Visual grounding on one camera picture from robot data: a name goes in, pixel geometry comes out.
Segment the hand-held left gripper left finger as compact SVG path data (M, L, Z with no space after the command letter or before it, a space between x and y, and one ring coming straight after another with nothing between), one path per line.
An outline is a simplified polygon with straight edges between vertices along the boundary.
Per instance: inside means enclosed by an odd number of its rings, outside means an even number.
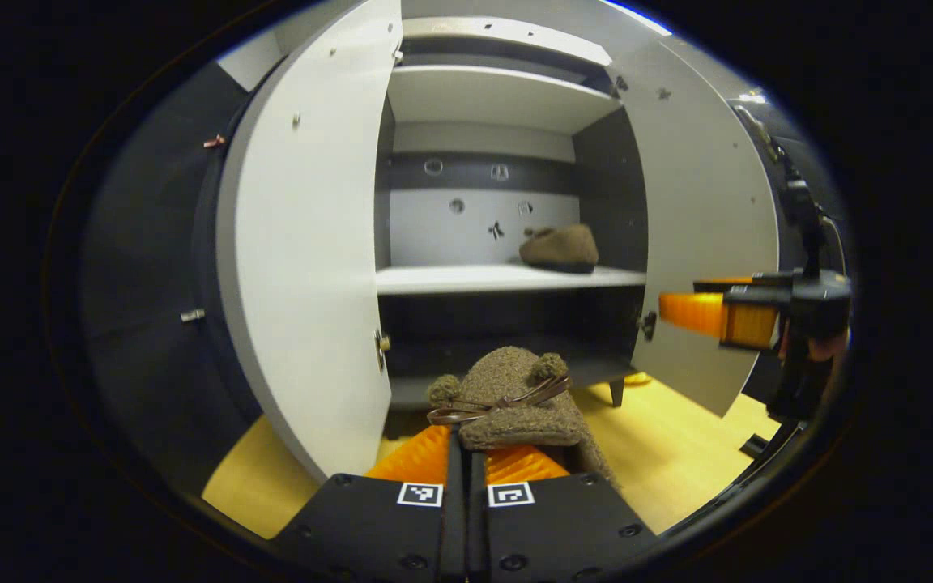
M443 483L334 474L271 540L295 582L466 582L458 432L437 448Z

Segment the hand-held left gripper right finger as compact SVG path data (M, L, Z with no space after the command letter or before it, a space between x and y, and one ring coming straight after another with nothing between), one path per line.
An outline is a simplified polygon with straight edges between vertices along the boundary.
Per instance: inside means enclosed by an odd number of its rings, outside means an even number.
M488 486L482 453L469 457L469 582L603 582L659 537L596 473Z

